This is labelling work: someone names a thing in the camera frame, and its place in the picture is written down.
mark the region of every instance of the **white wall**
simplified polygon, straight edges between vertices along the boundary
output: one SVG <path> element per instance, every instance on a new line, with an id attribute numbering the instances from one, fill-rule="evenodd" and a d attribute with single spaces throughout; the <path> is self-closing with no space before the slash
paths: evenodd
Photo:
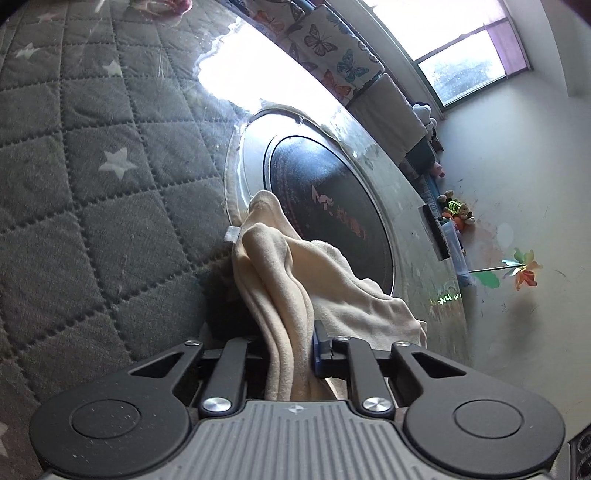
<path id="1" fill-rule="evenodd" d="M 532 72 L 447 116 L 440 188 L 478 218 L 464 236 L 472 267 L 515 247 L 544 266 L 536 288 L 503 280 L 463 295 L 474 366 L 548 398 L 570 437 L 591 421 L 591 102 Z"/>
<path id="2" fill-rule="evenodd" d="M 560 0 L 505 0 L 532 67 L 568 96 L 591 94 L 591 28 Z"/>

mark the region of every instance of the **pinwheel stick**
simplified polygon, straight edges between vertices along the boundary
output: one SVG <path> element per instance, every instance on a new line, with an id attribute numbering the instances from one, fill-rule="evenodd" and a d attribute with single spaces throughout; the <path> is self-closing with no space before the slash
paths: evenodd
<path id="1" fill-rule="evenodd" d="M 525 264 L 522 263 L 520 265 L 504 265 L 503 267 L 492 267 L 492 268 L 481 268 L 480 270 L 470 270 L 470 273 L 478 273 L 478 272 L 492 272 L 493 270 L 507 270 L 509 268 L 520 268 L 524 267 Z"/>

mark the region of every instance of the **window frame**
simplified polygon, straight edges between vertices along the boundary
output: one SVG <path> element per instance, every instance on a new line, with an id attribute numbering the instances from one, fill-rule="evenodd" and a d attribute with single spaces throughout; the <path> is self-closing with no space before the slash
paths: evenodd
<path id="1" fill-rule="evenodd" d="M 504 82 L 504 81 L 508 80 L 509 78 L 513 78 L 515 75 L 518 75 L 522 72 L 526 72 L 526 71 L 531 70 L 531 65 L 530 65 L 530 62 L 529 62 L 527 55 L 525 53 L 523 43 L 521 42 L 519 34 L 517 33 L 517 29 L 515 28 L 515 24 L 513 23 L 513 20 L 511 19 L 511 16 L 509 15 L 509 11 L 507 10 L 507 7 L 502 0 L 499 0 L 499 3 L 501 5 L 501 8 L 503 9 L 503 12 L 505 13 L 505 18 L 501 18 L 500 20 L 496 20 L 488 25 L 483 25 L 481 27 L 478 27 L 478 28 L 472 30 L 471 32 L 462 34 L 459 37 L 455 38 L 454 40 L 447 42 L 445 45 L 435 48 L 434 50 L 423 55 L 422 57 L 418 58 L 417 60 L 413 60 L 410 57 L 410 55 L 407 53 L 406 49 L 396 39 L 394 33 L 384 24 L 384 22 L 380 19 L 380 17 L 376 15 L 374 8 L 378 7 L 379 4 L 376 3 L 376 4 L 370 6 L 369 4 L 365 3 L 363 0 L 358 0 L 358 2 L 362 7 L 364 7 L 367 10 L 367 12 L 372 16 L 372 18 L 384 29 L 384 31 L 388 34 L 390 39 L 400 49 L 400 51 L 402 52 L 404 57 L 413 66 L 417 75 L 419 76 L 421 81 L 424 83 L 424 85 L 427 88 L 427 90 L 429 91 L 430 95 L 437 102 L 437 106 L 439 107 L 439 109 L 441 111 L 449 110 L 450 108 L 453 108 L 453 107 L 459 105 L 460 103 L 463 103 L 466 100 L 470 99 L 475 93 L 483 92 L 483 91 L 491 88 L 492 86 L 497 85 L 498 83 Z M 439 98 L 439 95 L 435 91 L 435 88 L 433 88 L 433 85 L 431 85 L 431 82 L 429 82 L 429 80 L 427 79 L 427 77 L 425 76 L 423 71 L 421 70 L 421 67 L 419 66 L 419 64 L 424 62 L 425 60 L 428 60 L 431 57 L 437 55 L 438 53 L 441 53 L 442 51 L 447 50 L 449 47 L 456 45 L 457 43 L 460 43 L 462 40 L 465 40 L 465 39 L 471 37 L 472 35 L 475 35 L 477 33 L 481 33 L 482 31 L 485 31 L 487 29 L 487 27 L 494 27 L 496 25 L 500 25 L 505 22 L 508 22 L 509 25 L 511 25 L 513 33 L 515 34 L 515 38 L 517 39 L 517 43 L 519 44 L 519 48 L 521 49 L 521 53 L 523 55 L 523 58 L 525 59 L 526 67 L 524 69 L 518 70 L 517 72 L 513 72 L 510 75 L 505 75 L 504 77 L 501 77 L 500 79 L 497 79 L 497 80 L 494 80 L 490 83 L 487 83 L 486 85 L 483 85 L 482 87 L 477 88 L 476 90 L 473 90 L 470 93 L 465 94 L 464 96 L 454 100 L 453 102 L 450 102 L 447 105 L 444 105 L 443 102 L 441 101 L 441 99 Z"/>

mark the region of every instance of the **beige towel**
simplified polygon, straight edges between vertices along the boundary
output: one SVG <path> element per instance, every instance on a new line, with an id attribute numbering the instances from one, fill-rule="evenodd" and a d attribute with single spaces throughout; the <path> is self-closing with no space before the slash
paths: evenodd
<path id="1" fill-rule="evenodd" d="M 402 300 L 372 280 L 357 279 L 335 247 L 302 240 L 271 192 L 252 199 L 232 262 L 236 285 L 271 355 L 268 400 L 332 396 L 311 370 L 315 318 L 330 336 L 362 338 L 375 349 L 389 350 L 397 340 L 426 345 L 421 323 Z"/>

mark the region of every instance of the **gray quilted mattress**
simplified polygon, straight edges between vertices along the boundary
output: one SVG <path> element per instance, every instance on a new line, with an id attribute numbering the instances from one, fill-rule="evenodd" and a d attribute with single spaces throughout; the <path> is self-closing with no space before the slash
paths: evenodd
<path id="1" fill-rule="evenodd" d="M 232 295 L 222 173 L 237 116 L 192 76 L 236 21 L 212 0 L 32 1 L 0 28 L 0 479 L 41 471 L 40 402 L 188 337 Z"/>

